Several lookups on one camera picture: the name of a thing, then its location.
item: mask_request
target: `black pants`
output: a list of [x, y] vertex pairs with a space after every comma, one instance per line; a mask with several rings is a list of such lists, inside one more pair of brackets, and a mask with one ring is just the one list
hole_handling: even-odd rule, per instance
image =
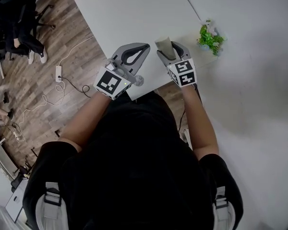
[[14, 47], [14, 37], [12, 30], [7, 32], [6, 49], [8, 52], [15, 53], [18, 55], [28, 55], [29, 50], [37, 54], [44, 52], [44, 45], [41, 44], [35, 37], [30, 33], [35, 25], [35, 17], [31, 13], [27, 13], [23, 20], [19, 24], [19, 35], [18, 40], [21, 45], [18, 48]]

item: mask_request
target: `black t-shirt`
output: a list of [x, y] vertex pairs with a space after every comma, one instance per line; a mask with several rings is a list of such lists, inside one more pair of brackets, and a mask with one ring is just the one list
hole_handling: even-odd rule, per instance
[[199, 162], [156, 96], [110, 107], [80, 153], [65, 142], [43, 145], [24, 195], [36, 229], [46, 182], [59, 183], [71, 230], [213, 229], [212, 203], [222, 185], [238, 222], [243, 211], [225, 162], [213, 154]]

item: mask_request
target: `chair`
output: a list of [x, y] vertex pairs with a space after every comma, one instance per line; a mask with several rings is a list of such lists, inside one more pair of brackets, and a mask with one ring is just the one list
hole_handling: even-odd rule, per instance
[[[0, 6], [6, 4], [6, 3], [9, 3], [11, 1], [16, 1], [16, 0], [0, 0]], [[20, 12], [20, 16], [19, 16], [19, 21], [18, 23], [20, 23], [24, 17], [24, 12], [25, 11], [34, 11], [35, 13], [35, 25], [33, 26], [32, 30], [33, 30], [33, 36], [36, 38], [36, 31], [37, 31], [37, 27], [38, 26], [49, 26], [51, 29], [55, 29], [56, 26], [55, 25], [50, 25], [50, 24], [43, 24], [43, 23], [40, 23], [40, 19], [43, 17], [43, 15], [45, 14], [45, 12], [48, 10], [48, 8], [54, 8], [53, 5], [47, 5], [46, 8], [43, 9], [43, 11], [41, 13], [38, 13], [35, 11], [36, 9], [36, 0], [17, 0], [19, 1], [20, 3], [23, 3], [23, 7], [22, 7], [22, 10]]]

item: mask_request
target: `wooden floor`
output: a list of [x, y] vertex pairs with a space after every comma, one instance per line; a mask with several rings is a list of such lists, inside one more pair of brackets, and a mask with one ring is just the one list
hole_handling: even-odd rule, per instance
[[[0, 76], [0, 107], [7, 111], [13, 108], [15, 110], [13, 122], [17, 124], [22, 121], [22, 113], [26, 108], [32, 110], [45, 103], [43, 95], [47, 96], [49, 102], [60, 103], [62, 93], [55, 89], [56, 65], [75, 45], [93, 35], [74, 0], [39, 0], [37, 10], [41, 11], [48, 4], [53, 4], [55, 7], [47, 11], [43, 22], [55, 24], [56, 29], [39, 28], [38, 36], [46, 46], [48, 62], [42, 65], [39, 56], [35, 55], [35, 61], [31, 66], [28, 65], [27, 57], [20, 56], [15, 56], [15, 61], [6, 59], [2, 64], [5, 79], [2, 80]], [[95, 92], [92, 86], [95, 76], [105, 62], [106, 57], [93, 38], [73, 50], [70, 57], [61, 65], [64, 77], [69, 78], [78, 88], [85, 84], [91, 86], [87, 94], [92, 95]], [[33, 163], [36, 157], [31, 149], [34, 147], [38, 154], [44, 143], [57, 140], [55, 131], [63, 130], [68, 120], [88, 100], [67, 81], [65, 83], [65, 98], [60, 106], [48, 104], [34, 112], [25, 112], [24, 123], [21, 124], [25, 142], [17, 143], [7, 127], [0, 127], [0, 135], [6, 138], [4, 147], [18, 165], [24, 165], [26, 156]], [[5, 91], [9, 93], [9, 104], [2, 102]], [[171, 83], [158, 89], [157, 92], [167, 101], [179, 125], [184, 106], [178, 87]]]

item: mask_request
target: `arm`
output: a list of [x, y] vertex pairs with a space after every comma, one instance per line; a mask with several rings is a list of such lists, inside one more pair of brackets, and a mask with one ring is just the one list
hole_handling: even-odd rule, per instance
[[111, 100], [96, 92], [67, 124], [59, 141], [73, 145], [78, 152], [85, 146]]
[[193, 151], [198, 160], [207, 154], [219, 154], [216, 134], [192, 85], [181, 88]]

